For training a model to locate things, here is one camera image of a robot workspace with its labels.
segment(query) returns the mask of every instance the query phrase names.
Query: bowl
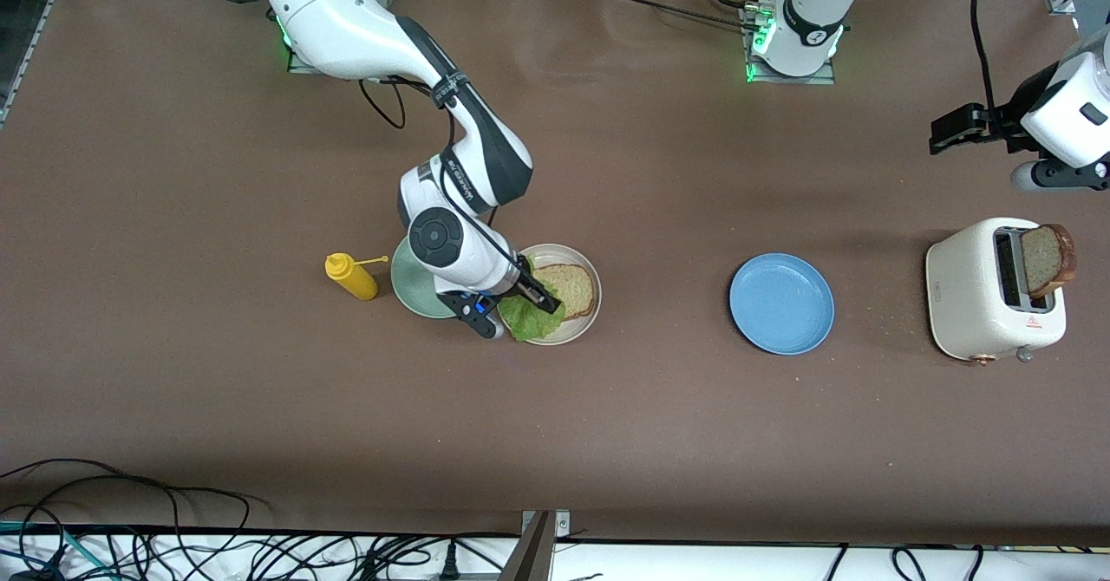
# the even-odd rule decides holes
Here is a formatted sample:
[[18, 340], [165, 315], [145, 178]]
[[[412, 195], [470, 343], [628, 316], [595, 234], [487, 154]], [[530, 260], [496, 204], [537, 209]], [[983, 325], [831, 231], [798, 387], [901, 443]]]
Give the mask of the bowl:
[[594, 266], [589, 262], [589, 260], [587, 260], [586, 257], [577, 250], [556, 243], [541, 243], [532, 246], [521, 253], [531, 258], [532, 266], [535, 269], [547, 267], [549, 264], [577, 264], [578, 267], [585, 269], [586, 272], [589, 273], [589, 278], [594, 281], [594, 309], [591, 310], [589, 314], [579, 317], [578, 319], [563, 321], [563, 324], [559, 324], [558, 329], [548, 334], [547, 338], [529, 340], [526, 342], [539, 345], [565, 344], [585, 333], [586, 330], [589, 329], [589, 325], [594, 324], [594, 319], [597, 318], [597, 311], [602, 308], [602, 281], [598, 279], [597, 270], [594, 269]]
[[393, 292], [405, 308], [428, 319], [453, 319], [455, 313], [435, 295], [435, 277], [416, 260], [408, 237], [401, 239], [390, 263]]

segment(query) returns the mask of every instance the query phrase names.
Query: mustard bottle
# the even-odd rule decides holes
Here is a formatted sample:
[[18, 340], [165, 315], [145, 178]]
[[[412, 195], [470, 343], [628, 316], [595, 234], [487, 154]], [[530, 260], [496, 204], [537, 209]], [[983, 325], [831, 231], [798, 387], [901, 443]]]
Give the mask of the mustard bottle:
[[324, 271], [327, 277], [339, 282], [351, 294], [363, 301], [370, 301], [377, 294], [377, 280], [362, 268], [371, 262], [387, 262], [389, 256], [375, 258], [373, 260], [362, 260], [355, 262], [346, 253], [333, 253], [324, 261]]

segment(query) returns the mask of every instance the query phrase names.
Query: black cable bundle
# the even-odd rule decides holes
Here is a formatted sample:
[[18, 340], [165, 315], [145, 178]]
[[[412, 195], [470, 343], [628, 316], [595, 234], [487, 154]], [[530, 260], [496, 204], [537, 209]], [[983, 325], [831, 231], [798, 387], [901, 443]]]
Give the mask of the black cable bundle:
[[[398, 79], [397, 83], [405, 84], [406, 81]], [[453, 139], [454, 129], [452, 127], [452, 140]], [[27, 513], [23, 514], [19, 529], [19, 551], [16, 552], [0, 549], [0, 557], [11, 557], [22, 560], [28, 567], [28, 572], [17, 573], [13, 581], [92, 581], [94, 579], [111, 579], [112, 581], [150, 581], [152, 580], [151, 574], [159, 572], [164, 573], [164, 575], [158, 574], [154, 577], [154, 579], [158, 579], [159, 581], [165, 578], [170, 581], [190, 581], [190, 579], [193, 579], [194, 575], [203, 578], [206, 581], [216, 581], [208, 572], [205, 572], [205, 570], [203, 570], [203, 567], [210, 564], [210, 562], [222, 553], [239, 551], [249, 547], [256, 547], [258, 551], [251, 558], [251, 568], [248, 572], [245, 581], [294, 581], [294, 577], [296, 574], [305, 571], [311, 574], [315, 581], [319, 581], [317, 570], [350, 567], [352, 564], [353, 569], [347, 577], [347, 581], [375, 581], [383, 573], [385, 574], [385, 578], [389, 579], [389, 569], [391, 567], [421, 565], [427, 563], [432, 559], [432, 553], [427, 549], [447, 540], [455, 542], [458, 548], [467, 550], [476, 557], [483, 558], [483, 560], [496, 569], [501, 569], [501, 564], [492, 558], [461, 541], [460, 538], [465, 535], [379, 537], [374, 539], [372, 545], [365, 553], [360, 552], [359, 543], [356, 542], [354, 535], [331, 537], [331, 540], [324, 541], [322, 545], [317, 545], [316, 549], [311, 551], [307, 555], [302, 555], [296, 552], [297, 549], [309, 548], [313, 541], [325, 538], [324, 534], [316, 532], [307, 535], [290, 535], [281, 539], [266, 538], [264, 540], [245, 540], [234, 544], [235, 540], [242, 534], [243, 529], [246, 525], [246, 521], [250, 518], [251, 500], [265, 504], [265, 502], [261, 499], [228, 490], [219, 490], [216, 488], [171, 485], [154, 479], [130, 474], [107, 463], [92, 460], [78, 458], [52, 458], [49, 460], [41, 460], [39, 462], [32, 462], [0, 474], [0, 481], [47, 464], [89, 465], [100, 469], [103, 473], [82, 477], [63, 483], [63, 485], [59, 485], [44, 494], [37, 502], [18, 503], [0, 510], [0, 515], [9, 514], [13, 511], [27, 510]], [[83, 535], [100, 531], [110, 533], [108, 534], [108, 550], [111, 553], [112, 561], [108, 562], [103, 567], [95, 567], [67, 579], [62, 577], [59, 564], [65, 554], [72, 552], [67, 543], [68, 530], [58, 515], [50, 511], [47, 504], [52, 499], [56, 499], [60, 493], [69, 491], [71, 488], [103, 481], [127, 481], [163, 492], [170, 501], [173, 519], [172, 538], [175, 538], [176, 545], [170, 549], [159, 550], [157, 544], [159, 535], [144, 535], [127, 525], [81, 525], [80, 528], [73, 528], [73, 530], [69, 532], [74, 539], [80, 539]], [[181, 528], [179, 497], [184, 499], [188, 493], [214, 494], [221, 498], [234, 500], [243, 505], [243, 515], [238, 527], [235, 527], [230, 537], [223, 541], [221, 545], [210, 548], [199, 544], [185, 544]], [[49, 518], [50, 522], [54, 525], [54, 529], [58, 532], [58, 548], [54, 550], [49, 561], [29, 555], [26, 548], [26, 534], [28, 533], [29, 525], [31, 525], [34, 518], [40, 514]], [[117, 549], [114, 533], [120, 531], [131, 534], [130, 552], [127, 550], [120, 552]], [[474, 534], [472, 537], [495, 535]], [[330, 549], [339, 547], [343, 543], [350, 544], [351, 557], [334, 561], [317, 561], [317, 559], [323, 558]], [[168, 555], [174, 553], [181, 553], [181, 555], [189, 563], [189, 571], [183, 577], [179, 575], [174, 570], [174, 567], [168, 563], [165, 559]], [[272, 573], [271, 571], [279, 569], [282, 562], [284, 562], [286, 567], [290, 563], [293, 565], [284, 572]]]

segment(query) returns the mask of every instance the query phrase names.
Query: white toaster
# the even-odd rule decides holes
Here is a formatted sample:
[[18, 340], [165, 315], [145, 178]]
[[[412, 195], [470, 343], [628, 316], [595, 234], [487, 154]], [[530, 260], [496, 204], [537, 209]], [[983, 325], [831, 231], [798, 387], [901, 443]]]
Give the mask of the white toaster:
[[1063, 337], [1063, 289], [1031, 299], [1026, 284], [1021, 232], [1037, 227], [987, 219], [929, 248], [929, 325], [941, 351], [980, 364], [1008, 355], [1028, 362]]

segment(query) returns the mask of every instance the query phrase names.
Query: bread slice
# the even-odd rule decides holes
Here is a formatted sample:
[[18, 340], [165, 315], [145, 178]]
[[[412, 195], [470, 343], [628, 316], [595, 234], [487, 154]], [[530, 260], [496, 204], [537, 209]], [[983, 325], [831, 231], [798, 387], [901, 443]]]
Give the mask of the bread slice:
[[1029, 297], [1040, 299], [1076, 277], [1076, 246], [1063, 226], [1048, 223], [1021, 233]]
[[594, 312], [594, 280], [577, 264], [548, 264], [533, 271], [533, 274], [558, 291], [559, 300], [566, 304], [565, 320], [581, 319]]

